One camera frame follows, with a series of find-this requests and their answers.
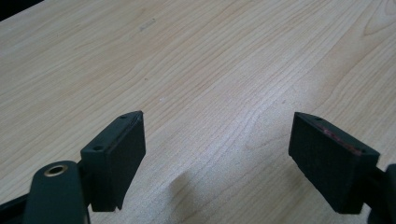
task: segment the wooden table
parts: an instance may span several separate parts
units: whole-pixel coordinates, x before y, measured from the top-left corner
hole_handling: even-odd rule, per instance
[[[364,223],[288,155],[294,111],[396,162],[396,3],[56,1],[0,22],[0,203],[118,115],[147,155],[92,223]]]

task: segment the black plastic part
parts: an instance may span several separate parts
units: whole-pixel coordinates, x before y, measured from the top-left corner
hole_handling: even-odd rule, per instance
[[[325,119],[296,112],[289,154],[334,211],[361,211],[359,185],[375,172],[377,151]]]
[[[390,218],[396,224],[396,164],[388,166],[385,172],[384,189]]]
[[[121,209],[125,194],[146,154],[143,113],[122,115],[111,122],[81,150],[83,172],[91,175],[90,186],[95,212]]]
[[[75,162],[58,161],[35,173],[23,223],[90,223]]]
[[[26,206],[27,194],[0,205],[0,223],[20,224]]]

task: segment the metal grommet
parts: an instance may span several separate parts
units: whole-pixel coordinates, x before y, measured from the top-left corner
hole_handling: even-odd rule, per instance
[[[46,170],[46,172],[44,172],[44,176],[53,177],[53,176],[56,176],[56,175],[61,175],[61,174],[63,174],[66,170],[67,170],[67,166],[66,166],[66,165],[56,165],[56,166],[52,166],[51,168],[49,168],[48,170]]]

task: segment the hole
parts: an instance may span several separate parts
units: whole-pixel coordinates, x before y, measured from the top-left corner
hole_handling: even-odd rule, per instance
[[[56,166],[52,166],[51,168],[49,168],[44,175],[47,177],[53,177],[56,175],[61,175],[63,174],[65,171],[67,170],[67,166],[66,165],[56,165]]]
[[[103,149],[102,146],[96,146],[96,147],[93,148],[93,150],[95,150],[95,151],[100,151],[100,150],[102,150],[102,149]]]

